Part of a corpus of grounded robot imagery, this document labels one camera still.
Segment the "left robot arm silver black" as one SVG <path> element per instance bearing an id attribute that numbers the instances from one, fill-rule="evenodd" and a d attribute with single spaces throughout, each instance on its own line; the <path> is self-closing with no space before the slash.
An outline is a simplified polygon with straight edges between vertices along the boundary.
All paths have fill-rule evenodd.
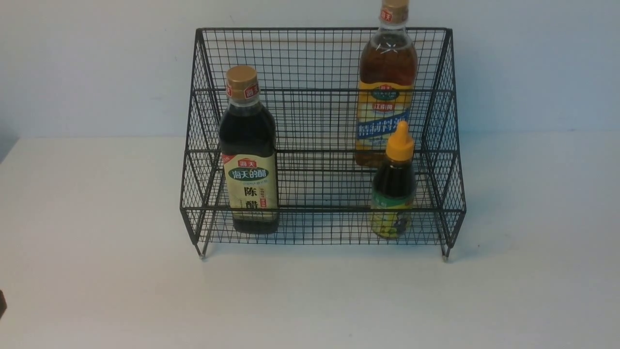
<path id="1" fill-rule="evenodd" d="M 7 301 L 3 291 L 0 291 L 0 319 L 4 316 L 7 311 Z"/>

